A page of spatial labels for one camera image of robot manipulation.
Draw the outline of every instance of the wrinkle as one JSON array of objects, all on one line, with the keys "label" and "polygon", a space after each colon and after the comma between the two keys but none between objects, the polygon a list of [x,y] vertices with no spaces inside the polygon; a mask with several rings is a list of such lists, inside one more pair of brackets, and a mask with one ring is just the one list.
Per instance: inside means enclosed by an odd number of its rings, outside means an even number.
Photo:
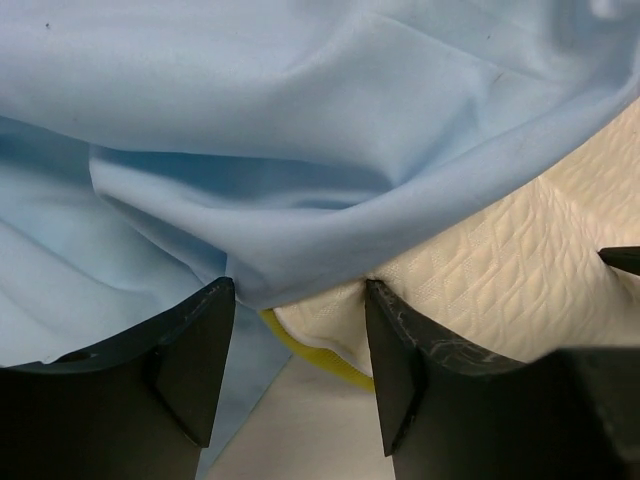
[{"label": "wrinkle", "polygon": [[387,14],[384,13],[379,13],[379,12],[369,12],[370,15],[375,16],[377,18],[379,18],[380,20],[383,20],[385,22],[388,22],[391,25],[395,25],[396,27],[402,28],[404,30],[406,30],[407,32],[413,34],[413,35],[417,35],[418,37],[421,37],[429,42],[434,42],[437,43],[440,46],[443,46],[451,51],[455,51],[463,56],[469,57],[469,58],[473,58],[475,60],[478,60],[482,63],[485,63],[487,65],[491,65],[499,70],[506,70],[508,72],[513,73],[514,75],[517,75],[519,77],[522,78],[526,78],[529,80],[536,80],[539,82],[543,82],[543,83],[547,83],[547,84],[553,84],[553,83],[559,83],[559,82],[554,82],[553,80],[547,79],[547,78],[543,78],[540,75],[538,75],[537,73],[534,73],[533,71],[526,71],[526,70],[522,70],[519,68],[515,68],[515,67],[511,67],[508,65],[502,65],[499,63],[496,63],[494,60],[491,60],[489,58],[486,57],[481,57],[477,54],[471,53],[468,50],[465,50],[461,47],[458,47],[456,45],[452,45],[451,43],[446,42],[445,40],[438,38],[428,32],[425,32],[424,30],[420,30],[419,28],[410,25],[406,22],[403,22],[402,20],[398,20],[397,18],[391,17]]}]

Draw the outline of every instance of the blue cloth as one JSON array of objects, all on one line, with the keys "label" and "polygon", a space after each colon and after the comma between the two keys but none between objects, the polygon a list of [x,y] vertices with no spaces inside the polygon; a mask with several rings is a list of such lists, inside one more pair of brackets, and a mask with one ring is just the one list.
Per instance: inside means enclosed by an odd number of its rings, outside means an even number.
[{"label": "blue cloth", "polygon": [[296,300],[441,232],[637,98],[639,10],[1,2],[0,364],[221,274],[252,308]]},{"label": "blue cloth", "polygon": [[238,306],[211,446],[202,451],[198,478],[205,478],[223,448],[245,422],[290,357],[254,311]]}]

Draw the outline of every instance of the white quilted fabric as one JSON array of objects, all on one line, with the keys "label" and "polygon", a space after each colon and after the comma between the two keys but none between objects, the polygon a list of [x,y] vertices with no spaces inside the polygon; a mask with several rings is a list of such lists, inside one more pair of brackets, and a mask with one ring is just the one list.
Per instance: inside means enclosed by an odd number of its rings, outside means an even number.
[{"label": "white quilted fabric", "polygon": [[[640,245],[639,131],[637,101],[551,170],[367,277],[525,362],[559,346],[640,345],[640,282],[597,255]],[[299,342],[371,375],[364,279],[275,312]]]}]

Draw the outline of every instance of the white surface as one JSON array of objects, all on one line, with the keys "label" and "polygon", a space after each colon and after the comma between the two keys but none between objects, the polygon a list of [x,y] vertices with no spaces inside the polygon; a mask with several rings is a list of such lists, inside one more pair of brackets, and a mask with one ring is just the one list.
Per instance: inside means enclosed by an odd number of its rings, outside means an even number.
[{"label": "white surface", "polygon": [[[597,254],[640,245],[639,129],[637,101],[551,170],[369,278],[521,361],[559,346],[639,345],[639,282]],[[363,279],[276,314],[300,342],[330,348],[371,375]]]},{"label": "white surface", "polygon": [[375,396],[294,357],[207,480],[394,480]]}]

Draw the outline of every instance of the black plastic part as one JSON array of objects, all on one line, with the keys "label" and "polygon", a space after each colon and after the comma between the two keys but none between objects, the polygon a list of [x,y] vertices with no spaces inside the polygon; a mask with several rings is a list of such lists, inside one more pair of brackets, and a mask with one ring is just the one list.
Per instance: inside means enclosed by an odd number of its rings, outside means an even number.
[{"label": "black plastic part", "polygon": [[603,248],[598,254],[610,267],[640,275],[640,247]]},{"label": "black plastic part", "polygon": [[56,363],[0,369],[0,479],[193,480],[234,312],[222,278]]},{"label": "black plastic part", "polygon": [[568,349],[524,365],[382,282],[368,283],[366,308],[397,480],[640,479],[640,350]]}]

